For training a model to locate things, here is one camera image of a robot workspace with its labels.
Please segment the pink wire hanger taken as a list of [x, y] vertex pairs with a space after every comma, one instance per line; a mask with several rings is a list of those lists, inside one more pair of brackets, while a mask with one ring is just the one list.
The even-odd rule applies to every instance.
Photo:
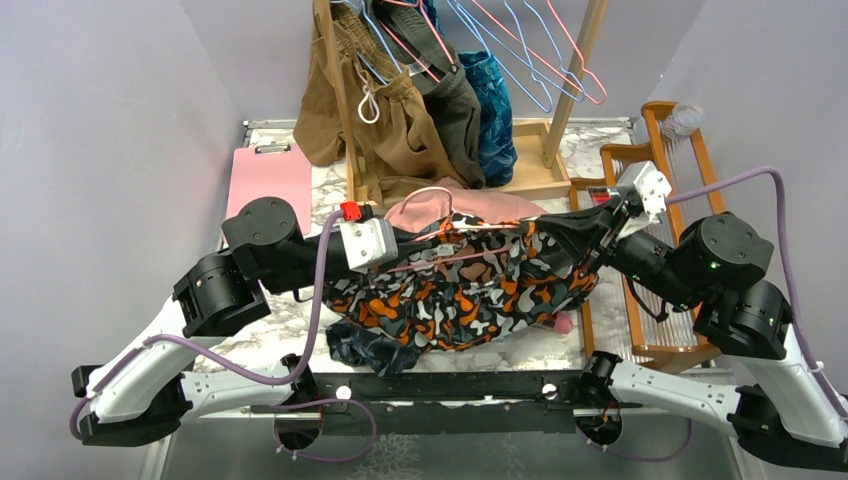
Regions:
[[385, 266], [379, 273], [489, 282], [523, 263], [536, 261], [543, 246], [532, 221], [527, 219], [490, 224], [475, 216], [452, 212], [424, 231], [434, 227], [445, 229], [438, 236], [441, 244], [436, 260]]

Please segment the orange camouflage shorts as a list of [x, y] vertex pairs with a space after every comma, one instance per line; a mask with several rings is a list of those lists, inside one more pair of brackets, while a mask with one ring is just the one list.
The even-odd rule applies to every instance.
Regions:
[[489, 282], [382, 275], [389, 263], [328, 281], [323, 302], [340, 321], [392, 338], [421, 353], [462, 351], [571, 310], [595, 289], [591, 272], [555, 272], [539, 257]]

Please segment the dark leaf print shorts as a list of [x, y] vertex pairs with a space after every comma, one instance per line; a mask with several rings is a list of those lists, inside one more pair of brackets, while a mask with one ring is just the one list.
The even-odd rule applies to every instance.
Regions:
[[378, 377], [400, 374], [413, 368], [420, 350], [402, 346], [396, 340], [339, 321], [325, 330], [330, 357], [350, 367], [367, 367]]

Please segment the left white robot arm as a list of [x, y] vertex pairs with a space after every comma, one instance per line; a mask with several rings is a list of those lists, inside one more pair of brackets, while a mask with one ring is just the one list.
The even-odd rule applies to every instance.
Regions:
[[250, 201], [222, 226], [226, 247], [202, 257], [174, 286], [153, 321], [117, 357], [73, 371], [78, 398], [69, 421], [72, 436], [88, 446], [142, 446], [182, 424], [242, 406], [280, 404], [290, 410], [313, 401], [303, 376], [317, 337], [310, 320], [305, 350], [246, 369], [214, 347], [267, 317], [268, 294], [309, 287], [320, 301], [324, 283], [349, 279], [354, 240], [333, 212], [322, 232], [301, 233], [285, 200]]

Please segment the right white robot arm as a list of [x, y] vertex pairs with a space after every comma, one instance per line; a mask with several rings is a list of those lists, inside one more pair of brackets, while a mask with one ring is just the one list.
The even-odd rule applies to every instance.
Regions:
[[555, 258], [572, 260], [579, 279], [609, 267], [675, 311], [695, 309], [694, 331], [745, 365], [756, 382], [707, 384], [597, 351], [572, 389], [576, 401], [660, 408], [725, 433], [768, 463], [845, 471], [847, 400], [804, 362], [791, 305], [765, 277], [772, 243], [725, 212], [690, 225], [673, 247], [644, 231], [626, 234], [635, 211], [613, 199], [546, 214], [535, 224], [552, 239]]

